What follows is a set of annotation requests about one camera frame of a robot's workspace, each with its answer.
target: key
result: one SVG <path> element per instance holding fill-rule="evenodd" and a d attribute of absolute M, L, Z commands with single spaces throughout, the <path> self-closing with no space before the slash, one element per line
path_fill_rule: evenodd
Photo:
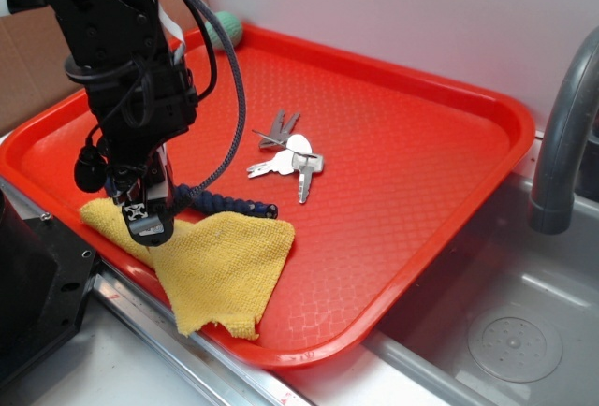
<path fill-rule="evenodd" d="M 248 178 L 252 179 L 269 172 L 278 172 L 281 175 L 292 174 L 295 171 L 291 164 L 293 152 L 310 153 L 311 151 L 312 146 L 304 135 L 292 135 L 287 141 L 286 149 L 277 152 L 271 160 L 249 166 Z"/>
<path fill-rule="evenodd" d="M 262 138 L 260 140 L 258 146 L 260 149 L 271 149 L 273 146 L 277 145 L 277 142 L 281 142 L 285 144 L 289 137 L 291 136 L 291 130 L 293 130 L 294 125 L 300 118 L 299 113 L 295 113 L 291 116 L 291 119 L 284 125 L 283 119 L 285 116 L 285 111 L 281 109 L 277 116 L 274 118 L 274 122 L 270 127 L 270 132 L 267 138 Z"/>
<path fill-rule="evenodd" d="M 268 174 L 269 172 L 278 172 L 281 175 L 292 174 L 295 171 L 291 165 L 292 158 L 293 151 L 290 149 L 277 152 L 269 161 L 249 166 L 247 168 L 249 172 L 248 178 L 252 179 L 253 177 Z"/>
<path fill-rule="evenodd" d="M 291 158 L 293 168 L 299 171 L 299 203 L 306 203 L 310 193 L 312 174 L 322 172 L 325 159 L 317 153 L 294 153 Z"/>

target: red tray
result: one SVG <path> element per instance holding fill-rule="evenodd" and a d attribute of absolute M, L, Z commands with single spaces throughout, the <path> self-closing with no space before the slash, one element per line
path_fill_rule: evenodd
<path fill-rule="evenodd" d="M 202 89 L 207 58 L 192 38 L 187 61 Z M 249 25 L 238 57 L 246 133 L 211 191 L 277 204 L 297 236 L 260 338 L 233 339 L 222 326 L 202 331 L 258 366 L 311 364 L 367 335 L 526 153 L 533 121 L 506 96 Z M 232 139 L 237 103 L 224 56 L 218 63 L 217 89 L 196 124 L 168 145 L 177 183 L 202 181 Z M 272 157 L 249 130 L 268 132 L 279 109 L 301 112 L 295 132 L 325 156 L 304 205 L 297 175 L 249 180 L 245 171 Z M 93 124 L 85 94 L 74 94 L 6 140 L 0 172 L 166 303 L 153 271 L 80 222 L 79 207 L 95 196 L 76 188 L 73 165 Z"/>

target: rag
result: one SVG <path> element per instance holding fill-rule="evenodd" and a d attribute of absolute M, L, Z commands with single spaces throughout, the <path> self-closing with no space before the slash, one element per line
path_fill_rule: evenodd
<path fill-rule="evenodd" d="M 288 222 L 221 212 L 195 224 L 175 220 L 168 242 L 145 247 L 129 236 L 120 209 L 108 198 L 87 203 L 80 216 L 155 270 L 185 336 L 212 322 L 233 337 L 257 339 L 256 324 L 295 238 Z"/>

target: tray rim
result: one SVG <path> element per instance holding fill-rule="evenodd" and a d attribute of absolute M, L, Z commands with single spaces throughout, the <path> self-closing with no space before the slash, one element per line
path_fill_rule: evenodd
<path fill-rule="evenodd" d="M 262 347 L 251 341 L 232 338 L 223 326 L 207 325 L 199 331 L 217 341 L 231 354 L 245 362 L 265 369 L 284 370 L 311 365 L 341 351 L 348 350 L 362 341 L 376 322 L 407 289 L 410 282 L 434 260 L 434 255 L 427 257 L 425 258 L 427 262 L 423 265 L 423 258 L 418 256 L 420 254 L 430 254 L 431 252 L 436 254 L 438 253 L 436 249 L 443 248 L 450 241 L 495 188 L 507 177 L 519 159 L 529 150 L 534 140 L 535 128 L 530 112 L 519 101 L 507 95 L 412 68 L 357 55 L 349 51 L 341 51 L 300 38 L 285 36 L 250 24 L 245 24 L 243 27 L 244 39 L 241 44 L 243 47 L 249 46 L 311 65 L 317 65 L 327 70 L 345 74 L 348 77 L 366 80 L 405 94 L 439 102 L 448 108 L 457 109 L 455 106 L 446 103 L 459 100 L 460 107 L 458 109 L 498 124 L 506 132 L 510 142 L 510 148 L 500 164 L 495 166 L 484 180 L 470 192 L 464 202 L 451 213 L 448 220 L 455 225 L 450 229 L 448 227 L 438 229 L 412 255 L 402 271 L 391 279 L 366 309 L 334 338 L 312 347 L 286 350 Z M 195 31 L 187 36 L 190 49 L 201 45 L 199 32 Z M 364 76 L 366 68 L 368 68 L 368 77 Z M 26 196 L 29 196 L 42 209 L 55 213 L 59 219 L 88 242 L 94 242 L 94 247 L 101 254 L 121 252 L 121 249 L 84 225 L 76 211 L 61 209 L 61 203 L 58 199 L 46 195 L 39 186 L 29 181 L 18 170 L 19 155 L 26 152 L 27 143 L 33 142 L 31 139 L 37 140 L 37 138 L 45 137 L 54 131 L 55 126 L 51 126 L 53 123 L 63 124 L 87 112 L 87 109 L 80 111 L 76 108 L 82 97 L 85 97 L 85 92 L 79 90 L 15 129 L 0 145 L 0 175 L 4 176 L 7 181 L 16 186 Z M 481 111 L 481 103 L 486 106 L 483 109 L 484 111 Z M 119 271 L 129 279 L 132 279 L 132 275 L 135 275 L 134 283 L 137 283 L 168 305 L 168 299 L 160 284 L 158 284 L 159 289 L 156 290 L 157 280 L 153 271 L 149 268 L 140 267 L 138 260 L 135 260 L 132 256 L 130 258 L 132 264 L 127 265 L 125 263 L 126 267 L 118 268 Z M 402 275 L 406 271 L 410 274 L 416 274 L 408 277 L 410 278 L 408 282 L 405 280 L 405 275 Z"/>

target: white wall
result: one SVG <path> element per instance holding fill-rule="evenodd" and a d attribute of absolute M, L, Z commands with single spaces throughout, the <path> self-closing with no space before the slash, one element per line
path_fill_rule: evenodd
<path fill-rule="evenodd" d="M 543 130 L 599 0 L 209 0 L 243 20 L 491 88 Z"/>

